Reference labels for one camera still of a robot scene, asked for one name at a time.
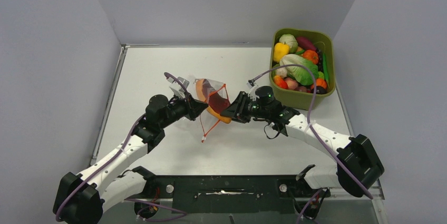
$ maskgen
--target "cable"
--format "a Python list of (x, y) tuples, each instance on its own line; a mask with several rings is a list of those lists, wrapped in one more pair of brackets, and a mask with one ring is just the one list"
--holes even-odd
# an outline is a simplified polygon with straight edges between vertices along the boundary
[(123, 171), (123, 173), (121, 173), (121, 175), (117, 176), (117, 178), (124, 178), (125, 174), (127, 172), (129, 172), (129, 171), (132, 171), (132, 170), (125, 170), (125, 171)]
[[(161, 204), (155, 204), (155, 203), (152, 203), (152, 202), (149, 202), (149, 201), (143, 201), (143, 200), (139, 200), (139, 199), (125, 199), (125, 200), (126, 200), (126, 201), (137, 202), (137, 203), (141, 203), (141, 204), (147, 204), (149, 207), (151, 207), (151, 206), (152, 206), (152, 207), (159, 207), (159, 208), (163, 208), (163, 209), (166, 209), (166, 210), (170, 210), (170, 211), (172, 211), (172, 212), (178, 212), (178, 213), (181, 213), (181, 215), (179, 215), (179, 216), (175, 216), (175, 217), (171, 217), (171, 218), (166, 218), (166, 219), (155, 219), (155, 220), (151, 220), (151, 219), (143, 219), (144, 221), (147, 221), (147, 222), (163, 222), (163, 221), (176, 220), (176, 219), (185, 217), (185, 216), (187, 215), (186, 212), (183, 212), (183, 211), (181, 211), (181, 210), (177, 210), (177, 209), (174, 209), (174, 208), (170, 208), (170, 207), (167, 207), (167, 206), (163, 206), (163, 205), (161, 205)], [(142, 211), (144, 211), (145, 209), (147, 209), (147, 208), (142, 208), (142, 209), (140, 209), (140, 211), (137, 212), (137, 215), (139, 216), (140, 213), (141, 213)]]
[(180, 82), (179, 79), (177, 79), (177, 77), (171, 75), (171, 74), (168, 73), (168, 72), (165, 72), (165, 73), (164, 73), (164, 76), (166, 76), (166, 79), (172, 78), (174, 81), (176, 81), (176, 82), (180, 85), (180, 87), (182, 87), (182, 89), (184, 90), (184, 95), (185, 95), (185, 96), (187, 96), (187, 94), (189, 94), (189, 92), (188, 92), (188, 90), (186, 89), (186, 87), (183, 85), (182, 82)]
[(267, 137), (267, 139), (269, 139), (269, 140), (273, 140), (274, 138), (276, 138), (276, 137), (278, 137), (279, 136), (279, 132), (273, 137), (273, 138), (271, 138), (270, 136), (268, 136), (267, 135), (267, 132), (265, 131), (265, 128), (267, 127), (268, 125), (266, 125), (265, 127), (264, 127), (264, 133), (266, 134), (266, 137)]
[[(137, 126), (138, 122), (143, 119), (144, 114), (141, 115), (137, 121), (135, 121), (135, 123), (133, 124), (132, 128), (130, 129), (129, 133), (126, 136), (126, 139), (123, 142), (123, 146), (126, 146), (127, 143), (130, 140), (130, 136), (132, 136), (132, 132), (135, 129), (135, 127)], [(101, 167), (99, 167), (97, 170), (95, 170), (89, 177), (87, 177), (84, 181), (82, 181), (82, 183), (76, 187), (76, 189), (74, 189), (70, 195), (62, 202), (62, 204), (59, 206), (59, 208), (57, 209), (56, 212), (56, 221), (57, 222), (62, 222), (63, 220), (61, 219), (61, 213), (62, 213), (62, 209), (64, 209), (65, 205), (67, 205), (67, 203), (69, 202), (69, 200), (87, 183), (89, 182), (92, 178), (94, 178), (99, 172), (101, 172), (101, 170), (103, 170), (105, 167), (107, 167), (110, 163), (112, 163), (116, 158), (118, 158), (118, 156), (120, 156), (120, 154), (122, 153), (123, 149), (118, 150), (118, 152), (109, 160), (107, 161), (105, 164), (103, 164)]]
[[(310, 71), (310, 69), (308, 69), (307, 67), (304, 67), (303, 65), (300, 64), (286, 64), (286, 65), (282, 65), (282, 66), (278, 66), (278, 67), (274, 67), (273, 69), (267, 70), (266, 72), (258, 75), (257, 77), (253, 78), (251, 81), (255, 82), (256, 80), (258, 80), (259, 78), (261, 78), (263, 75), (273, 71), (273, 70), (277, 70), (280, 69), (282, 67), (288, 67), (288, 66), (297, 66), (297, 67), (302, 67), (303, 69), (307, 70), (307, 72), (309, 72), (310, 76), (312, 77), (312, 81), (314, 82), (314, 86), (317, 86), (316, 80), (314, 75), (312, 74), (312, 71)], [(314, 88), (314, 93), (312, 94), (312, 100), (310, 101), (310, 106), (309, 106), (309, 111), (307, 112), (307, 123), (310, 124), (310, 113), (312, 111), (312, 108), (314, 107), (314, 101), (315, 101), (315, 97), (317, 95), (317, 88)], [(372, 194), (368, 191), (368, 189), (354, 176), (354, 174), (352, 174), (352, 172), (350, 172), (348, 170), (348, 168), (340, 161), (340, 159), (338, 159), (337, 154), (334, 152), (334, 150), (332, 150), (329, 146), (327, 146), (323, 139), (318, 135), (317, 131), (315, 131), (314, 127), (312, 125), (310, 125), (310, 129), (312, 130), (312, 132), (314, 133), (315, 137), (317, 138), (317, 140), (321, 143), (321, 145), (323, 145), (323, 147), (327, 150), (327, 152), (329, 152), (329, 154), (331, 155), (331, 157), (337, 162), (337, 164), (342, 167), (342, 169), (346, 172), (346, 174), (348, 174), (348, 176), (354, 180), (354, 182), (363, 190), (363, 192), (365, 193), (365, 195), (370, 198), (373, 199), (374, 197), (372, 196)]]
[(304, 205), (303, 209), (301, 210), (301, 212), (298, 215), (298, 219), (296, 220), (295, 224), (299, 224), (299, 222), (301, 221), (301, 216), (303, 216), (304, 211), (306, 211), (306, 208), (310, 205), (310, 203), (312, 202), (312, 200), (314, 200), (314, 198), (322, 191), (323, 189), (320, 188), (318, 189), (318, 191), (309, 199), (309, 201)]
[(324, 192), (322, 199), (320, 200), (320, 208), (323, 204), (323, 200), (326, 198), (326, 196), (329, 194), (329, 188), (326, 189), (326, 191)]

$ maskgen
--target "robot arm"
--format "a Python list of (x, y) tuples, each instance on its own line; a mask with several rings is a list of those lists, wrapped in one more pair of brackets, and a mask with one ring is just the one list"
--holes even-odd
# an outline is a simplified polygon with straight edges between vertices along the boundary
[[(307, 118), (300, 112), (283, 106), (273, 95), (270, 86), (256, 89), (254, 95), (240, 92), (236, 100), (221, 112), (233, 121), (248, 123), (266, 121), (274, 130), (288, 137), (297, 138), (328, 154), (313, 131), (308, 130)], [(313, 123), (314, 130), (347, 170), (366, 188), (370, 188), (383, 174), (384, 168), (370, 140), (363, 136), (350, 137)], [(364, 195), (360, 186), (339, 165), (311, 167), (301, 174), (312, 189), (342, 187), (355, 197)]]
[(119, 174), (160, 143), (164, 138), (164, 128), (183, 117), (195, 120), (207, 107), (207, 103), (195, 100), (189, 94), (184, 98), (174, 96), (171, 100), (163, 95), (153, 96), (145, 115), (130, 133), (132, 137), (95, 165), (77, 175), (69, 172), (61, 179), (53, 207), (58, 221), (97, 223), (108, 208), (141, 192), (150, 174), (133, 173), (117, 179)]
[[(132, 137), (128, 141), (123, 141), (97, 164), (81, 171), (77, 175), (69, 172), (62, 178), (56, 195), (53, 212), (57, 213), (60, 210), (61, 205), (63, 205), (63, 202), (67, 200), (69, 195), (78, 189), (81, 183), (85, 182), (83, 179), (95, 173), (84, 186), (76, 191), (75, 196), (67, 200), (66, 205), (61, 208), (60, 220), (66, 221), (68, 224), (95, 224), (100, 220), (103, 212), (107, 211), (113, 205), (122, 202), (124, 199), (138, 193), (143, 197), (148, 197), (148, 191), (153, 190), (154, 186), (162, 187), (166, 186), (166, 183), (173, 183), (173, 177), (164, 178), (163, 176), (155, 176), (142, 167), (133, 169), (132, 173), (129, 172), (124, 177), (120, 177), (119, 174), (160, 143), (164, 138), (163, 129), (165, 127), (182, 117), (195, 120), (207, 107), (208, 105), (206, 103), (194, 100), (190, 95), (187, 95), (185, 98), (175, 98), (174, 96), (170, 101), (163, 95), (153, 96), (150, 99), (149, 105), (146, 107), (145, 115), (137, 122), (131, 132)], [(251, 119), (255, 121), (266, 121), (278, 133), (305, 141), (307, 144), (329, 154), (316, 139), (314, 133), (308, 130), (309, 126), (306, 117), (292, 108), (282, 106), (275, 99), (272, 89), (269, 86), (263, 86), (257, 89), (255, 98), (250, 98), (247, 93), (240, 92), (236, 100), (230, 107), (221, 112), (221, 115), (232, 118), (233, 121), (240, 123), (248, 123)], [(383, 166), (367, 137), (359, 135), (353, 138), (329, 130), (316, 123), (313, 123), (313, 128), (323, 139), (324, 143), (338, 153), (338, 159), (342, 161), (348, 170), (366, 188), (369, 188), (383, 173)], [(110, 161), (118, 151), (122, 151), (122, 153), (103, 170), (98, 172), (98, 167)], [(177, 179), (179, 181), (188, 181), (188, 184), (191, 184), (191, 180), (197, 178), (179, 176)], [(234, 179), (236, 183), (239, 180), (243, 180), (243, 183), (241, 183), (243, 188), (246, 186), (249, 186), (249, 188), (258, 188), (260, 192), (270, 190), (267, 193), (268, 195), (279, 195), (279, 198), (270, 199), (279, 200), (277, 203), (280, 203), (282, 198), (288, 198), (289, 196), (283, 191), (278, 191), (279, 186), (271, 188), (270, 186), (265, 187), (266, 184), (275, 184), (280, 181), (282, 181), (281, 183), (287, 182), (291, 184), (298, 182), (299, 184), (304, 184), (303, 188), (305, 190), (301, 192), (307, 189), (342, 187), (356, 197), (361, 197), (364, 194), (359, 186), (339, 165), (324, 167), (310, 165), (296, 177), (266, 176), (260, 178), (254, 176), (250, 177), (250, 179), (238, 178), (237, 176), (227, 178), (222, 176), (219, 178), (211, 177), (210, 183), (215, 183), (215, 185), (210, 188), (202, 188), (201, 190), (221, 188), (220, 193), (233, 193), (233, 195), (239, 195), (240, 197), (248, 197), (249, 194), (256, 194), (255, 192), (241, 192), (245, 190), (243, 188), (242, 190), (228, 191), (234, 189), (234, 187), (226, 188), (226, 180), (228, 179)], [(250, 183), (253, 181), (253, 184), (247, 185), (247, 181), (250, 181)], [(187, 193), (195, 193), (196, 190), (191, 189)], [(212, 197), (207, 195), (215, 195), (216, 193), (214, 191), (204, 194), (205, 196), (195, 194), (187, 196), (186, 198), (199, 200), (202, 197)], [(164, 197), (173, 197), (173, 194), (165, 194)], [(195, 204), (195, 207), (203, 208), (207, 205), (209, 204), (204, 202), (202, 207), (201, 204)], [(280, 204), (273, 203), (273, 205), (281, 207)], [(184, 207), (188, 206), (192, 207), (194, 205), (190, 203), (184, 205)], [(271, 206), (262, 205), (260, 207), (268, 207), (267, 209), (271, 210)]]

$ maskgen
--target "gray wall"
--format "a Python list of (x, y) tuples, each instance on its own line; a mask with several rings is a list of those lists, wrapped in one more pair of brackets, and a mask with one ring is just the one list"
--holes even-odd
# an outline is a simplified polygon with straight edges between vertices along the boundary
[(356, 0), (335, 36), (352, 126), (382, 158), (390, 223), (446, 223), (447, 0)]
[(0, 222), (55, 223), (89, 163), (120, 45), (98, 0), (0, 0)]
[(354, 0), (99, 0), (121, 43), (270, 45), (279, 28), (334, 37)]

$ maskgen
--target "white tabletop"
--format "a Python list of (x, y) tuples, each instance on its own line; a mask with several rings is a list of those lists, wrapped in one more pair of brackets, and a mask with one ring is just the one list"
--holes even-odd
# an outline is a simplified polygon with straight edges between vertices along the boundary
[[(172, 96), (163, 73), (194, 75), (224, 82), (230, 100), (248, 91), (247, 80), (269, 68), (270, 48), (265, 47), (151, 47), (129, 48), (105, 126), (98, 158), (113, 150), (134, 121), (144, 113), (149, 98)], [(257, 81), (268, 85), (268, 77)], [(337, 91), (312, 112), (317, 123), (349, 134)], [(159, 175), (193, 174), (297, 174), (309, 164), (332, 164), (325, 154), (293, 138), (265, 137), (265, 122), (220, 123), (201, 143), (197, 122), (176, 122), (166, 137), (132, 167), (144, 166)]]

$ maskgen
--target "zip tie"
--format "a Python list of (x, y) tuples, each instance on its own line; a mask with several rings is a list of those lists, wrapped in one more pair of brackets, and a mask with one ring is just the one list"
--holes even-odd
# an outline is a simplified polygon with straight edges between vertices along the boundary
[(130, 156), (129, 154), (127, 154), (127, 153), (125, 152), (124, 148), (116, 147), (116, 149), (121, 150), (121, 152), (122, 152), (126, 157), (129, 157), (129, 156)]
[(315, 120), (311, 120), (309, 124), (307, 124), (306, 128), (304, 128), (304, 139), (306, 140), (306, 142), (309, 142), (308, 139), (308, 135), (307, 135), (307, 130), (309, 130), (310, 126), (315, 124)]

